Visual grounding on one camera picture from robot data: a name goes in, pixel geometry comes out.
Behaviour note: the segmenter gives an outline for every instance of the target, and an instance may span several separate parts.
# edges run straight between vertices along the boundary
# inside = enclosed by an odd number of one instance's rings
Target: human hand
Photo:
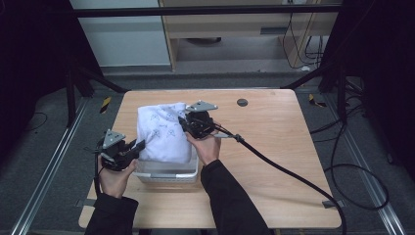
[[[101,158],[98,157],[101,188],[105,194],[120,199],[127,187],[128,177],[137,167],[138,161],[134,159],[123,171],[113,171],[103,168]]]
[[[203,139],[195,139],[189,132],[185,132],[187,141],[189,141],[196,149],[199,158],[204,165],[219,159],[221,139],[214,137],[218,131],[213,131],[210,135]]]

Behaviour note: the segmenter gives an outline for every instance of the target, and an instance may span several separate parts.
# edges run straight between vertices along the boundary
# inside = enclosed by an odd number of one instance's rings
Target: wooden table
[[[240,107],[244,98],[248,105]],[[263,155],[330,189],[311,141],[296,94],[292,90],[160,90],[130,91],[124,96],[113,127],[130,141],[137,136],[137,108],[203,100],[218,106],[214,120],[240,134]],[[260,160],[234,139],[223,139],[220,159],[250,195],[270,228],[336,228],[335,209],[324,209],[322,195]],[[200,178],[191,184],[144,184],[131,175],[126,197],[139,201],[134,227],[214,228],[208,195]],[[93,186],[89,199],[96,198]],[[79,225],[86,227],[93,208],[84,207]]]

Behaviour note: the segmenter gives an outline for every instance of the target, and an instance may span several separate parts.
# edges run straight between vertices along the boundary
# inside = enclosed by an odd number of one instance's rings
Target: white panel
[[[158,7],[157,0],[70,0],[75,9]],[[79,19],[101,67],[170,65],[161,17]]]

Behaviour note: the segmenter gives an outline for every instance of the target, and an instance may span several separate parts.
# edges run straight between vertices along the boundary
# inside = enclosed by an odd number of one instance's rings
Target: crumpled white fabric
[[[192,157],[192,145],[179,123],[185,117],[185,103],[138,108],[137,143],[145,140],[140,161],[186,164]]]

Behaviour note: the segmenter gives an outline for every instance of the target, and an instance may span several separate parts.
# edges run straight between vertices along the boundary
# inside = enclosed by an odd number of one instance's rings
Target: metal bracket
[[[82,208],[84,206],[94,207],[95,201],[96,200],[94,200],[94,199],[85,199],[85,200],[80,200],[79,199],[78,201],[76,201],[75,206],[77,208]]]
[[[337,201],[337,203],[339,204],[341,208],[346,207],[346,204],[343,200]],[[325,209],[328,209],[328,208],[333,208],[335,205],[332,203],[332,201],[323,201],[323,206]]]
[[[105,134],[103,149],[110,148],[111,146],[118,143],[119,141],[121,141],[124,138],[125,138],[124,134],[121,134],[121,133],[118,133],[118,132],[115,132],[115,131],[112,131],[112,130],[108,129],[106,134]]]
[[[194,113],[209,110],[217,110],[217,106],[200,100],[199,102],[196,102],[195,104],[186,107],[186,111]]]

